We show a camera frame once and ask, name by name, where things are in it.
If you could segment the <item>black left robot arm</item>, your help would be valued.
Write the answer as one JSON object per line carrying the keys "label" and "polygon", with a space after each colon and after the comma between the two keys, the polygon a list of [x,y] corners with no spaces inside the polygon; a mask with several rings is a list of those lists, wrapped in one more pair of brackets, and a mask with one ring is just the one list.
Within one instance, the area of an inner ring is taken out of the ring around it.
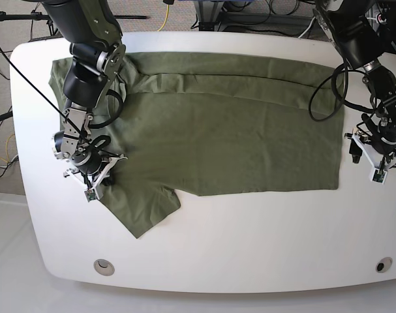
{"label": "black left robot arm", "polygon": [[[384,52],[396,53],[396,1],[315,1],[314,18],[342,57],[329,77],[338,107],[361,112],[361,122],[347,136],[358,163],[366,156],[374,181],[396,168],[396,77],[381,64]],[[348,75],[362,74],[370,106],[346,99]]]}

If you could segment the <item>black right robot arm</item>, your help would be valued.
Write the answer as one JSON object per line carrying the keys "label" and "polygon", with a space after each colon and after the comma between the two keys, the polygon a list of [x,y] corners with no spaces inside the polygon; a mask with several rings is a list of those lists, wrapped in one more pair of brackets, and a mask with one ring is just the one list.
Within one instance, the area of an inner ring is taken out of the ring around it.
{"label": "black right robot arm", "polygon": [[43,1],[42,6],[62,36],[70,42],[72,63],[63,84],[64,129],[54,136],[55,155],[71,162],[89,193],[98,187],[120,156],[103,151],[110,137],[92,140],[92,130],[115,121],[94,124],[93,110],[107,96],[121,102],[111,85],[126,47],[122,30],[107,1]]}

